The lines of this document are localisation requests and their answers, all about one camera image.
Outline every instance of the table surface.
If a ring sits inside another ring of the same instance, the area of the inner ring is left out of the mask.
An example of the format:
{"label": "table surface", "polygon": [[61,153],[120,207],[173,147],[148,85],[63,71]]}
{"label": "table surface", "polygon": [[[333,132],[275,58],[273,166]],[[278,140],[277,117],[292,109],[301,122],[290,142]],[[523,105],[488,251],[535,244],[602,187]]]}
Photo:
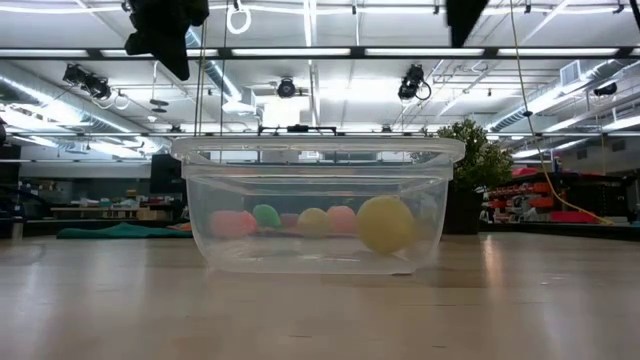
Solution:
{"label": "table surface", "polygon": [[445,237],[414,276],[208,273],[191,240],[0,243],[3,359],[638,359],[640,244]]}

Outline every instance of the fluorescent light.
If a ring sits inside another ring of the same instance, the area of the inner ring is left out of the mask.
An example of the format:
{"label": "fluorescent light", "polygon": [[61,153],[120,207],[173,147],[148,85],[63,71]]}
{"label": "fluorescent light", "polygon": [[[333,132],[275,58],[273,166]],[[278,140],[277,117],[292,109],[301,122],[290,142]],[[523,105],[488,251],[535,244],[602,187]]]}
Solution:
{"label": "fluorescent light", "polygon": [[555,125],[551,125],[548,128],[542,130],[542,132],[553,132],[553,131],[558,131],[561,129],[565,129],[568,128],[569,126],[577,123],[578,120],[577,119],[569,119],[569,120],[565,120],[565,121],[561,121]]}
{"label": "fluorescent light", "polygon": [[125,57],[125,56],[135,56],[135,57],[142,57],[142,58],[153,57],[153,55],[151,54],[127,55],[126,50],[100,50],[100,53],[104,57]]}
{"label": "fluorescent light", "polygon": [[[618,52],[618,48],[520,48],[520,56],[605,56]],[[499,49],[498,56],[516,56],[516,49]]]}
{"label": "fluorescent light", "polygon": [[53,123],[27,116],[11,109],[5,110],[2,113],[2,118],[7,124],[21,129],[69,132],[69,130],[56,126]]}
{"label": "fluorescent light", "polygon": [[555,147],[555,148],[553,148],[553,149],[554,149],[554,150],[564,150],[564,149],[568,149],[568,148],[570,148],[570,147],[572,147],[572,146],[576,146],[576,145],[578,145],[578,144],[582,144],[582,143],[583,143],[583,142],[585,142],[585,141],[587,141],[587,139],[575,140],[575,141],[568,142],[568,143],[566,143],[566,144],[562,144],[562,145],[556,146],[556,147]]}
{"label": "fluorescent light", "polygon": [[123,158],[137,158],[142,157],[138,152],[131,149],[127,149],[122,146],[107,144],[107,143],[91,143],[91,148],[100,152],[111,154]]}
{"label": "fluorescent light", "polygon": [[233,49],[231,50],[231,54],[233,54],[234,56],[331,56],[331,55],[350,55],[351,49],[346,49],[346,48]]}
{"label": "fluorescent light", "polygon": [[[547,149],[540,149],[541,152],[545,152],[547,151]],[[532,149],[532,150],[522,150],[522,151],[518,151],[517,153],[511,155],[512,158],[514,159],[522,159],[522,158],[526,158],[526,157],[530,157],[533,155],[537,155],[538,154],[538,149]]]}
{"label": "fluorescent light", "polygon": [[0,49],[0,57],[88,57],[86,50],[71,49]]}
{"label": "fluorescent light", "polygon": [[[187,49],[187,56],[201,56],[201,49]],[[204,49],[204,56],[218,56],[218,50]]]}
{"label": "fluorescent light", "polygon": [[430,49],[394,49],[394,48],[369,48],[365,50],[368,56],[480,56],[484,54],[484,49],[452,49],[452,48],[430,48]]}
{"label": "fluorescent light", "polygon": [[602,130],[605,131],[613,131],[613,130],[618,130],[618,129],[624,129],[630,126],[635,126],[640,124],[640,116],[634,116],[634,117],[630,117],[630,118],[626,118],[626,119],[622,119],[622,120],[618,120],[615,122],[612,122],[609,125],[605,125],[602,127]]}
{"label": "fluorescent light", "polygon": [[38,145],[42,145],[42,146],[48,146],[48,147],[58,147],[58,144],[54,143],[51,140],[47,140],[44,138],[41,138],[39,136],[31,136],[30,138],[26,138],[26,137],[22,137],[22,136],[14,136],[14,139],[18,139],[18,140],[22,140],[22,141],[27,141],[30,143],[34,143],[34,144],[38,144]]}

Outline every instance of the plastic container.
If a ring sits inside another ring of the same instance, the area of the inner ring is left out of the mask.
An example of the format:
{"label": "plastic container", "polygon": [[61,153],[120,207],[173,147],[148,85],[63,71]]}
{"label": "plastic container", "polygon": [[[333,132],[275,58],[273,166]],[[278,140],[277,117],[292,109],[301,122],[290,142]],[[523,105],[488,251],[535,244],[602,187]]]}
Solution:
{"label": "plastic container", "polygon": [[[438,246],[448,181],[464,144],[226,136],[178,139],[171,152],[182,161],[194,237],[210,267],[407,274]],[[418,152],[421,160],[412,160]]]}

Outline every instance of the orange ball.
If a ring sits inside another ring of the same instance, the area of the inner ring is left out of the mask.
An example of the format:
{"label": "orange ball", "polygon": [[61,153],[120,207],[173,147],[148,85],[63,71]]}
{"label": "orange ball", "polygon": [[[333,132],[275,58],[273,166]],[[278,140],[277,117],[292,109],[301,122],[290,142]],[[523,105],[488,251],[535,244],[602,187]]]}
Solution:
{"label": "orange ball", "polygon": [[211,214],[211,232],[221,238],[241,238],[253,233],[257,224],[246,211],[220,210]]}
{"label": "orange ball", "polygon": [[356,214],[348,206],[333,206],[327,211],[334,233],[353,234],[358,231]]}

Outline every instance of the potted plant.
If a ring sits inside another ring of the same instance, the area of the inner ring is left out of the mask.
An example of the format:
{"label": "potted plant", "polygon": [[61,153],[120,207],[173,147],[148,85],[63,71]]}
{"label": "potted plant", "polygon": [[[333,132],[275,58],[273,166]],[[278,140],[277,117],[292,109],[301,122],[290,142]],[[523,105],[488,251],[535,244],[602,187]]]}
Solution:
{"label": "potted plant", "polygon": [[[482,191],[493,189],[511,179],[513,161],[508,151],[487,140],[487,132],[473,120],[464,120],[440,128],[438,137],[456,139],[466,146],[464,159],[453,167],[453,180],[449,183],[445,234],[477,234]],[[426,162],[429,153],[413,153],[412,159]]]}

